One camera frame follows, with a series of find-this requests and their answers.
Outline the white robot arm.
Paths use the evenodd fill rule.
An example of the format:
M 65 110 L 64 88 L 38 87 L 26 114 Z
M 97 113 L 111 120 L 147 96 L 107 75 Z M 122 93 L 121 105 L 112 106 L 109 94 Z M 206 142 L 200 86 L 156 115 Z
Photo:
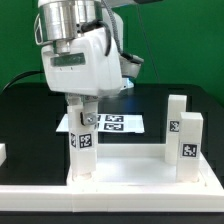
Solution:
M 47 84 L 81 106 L 83 125 L 97 122 L 98 99 L 119 93 L 144 63 L 123 50 L 123 21 L 113 9 L 156 1 L 38 0 L 34 32 Z

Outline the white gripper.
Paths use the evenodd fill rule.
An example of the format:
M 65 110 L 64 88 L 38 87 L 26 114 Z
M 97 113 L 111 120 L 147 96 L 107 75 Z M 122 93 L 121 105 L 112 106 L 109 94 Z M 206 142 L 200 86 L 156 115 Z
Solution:
M 66 93 L 65 99 L 69 106 L 82 102 L 81 120 L 84 126 L 95 125 L 98 121 L 96 96 L 117 94 L 122 87 L 115 41 L 111 40 L 108 56 L 105 55 L 106 47 L 106 32 L 100 28 L 72 40 L 67 55 L 55 54 L 52 45 L 44 46 L 41 50 L 49 88 Z

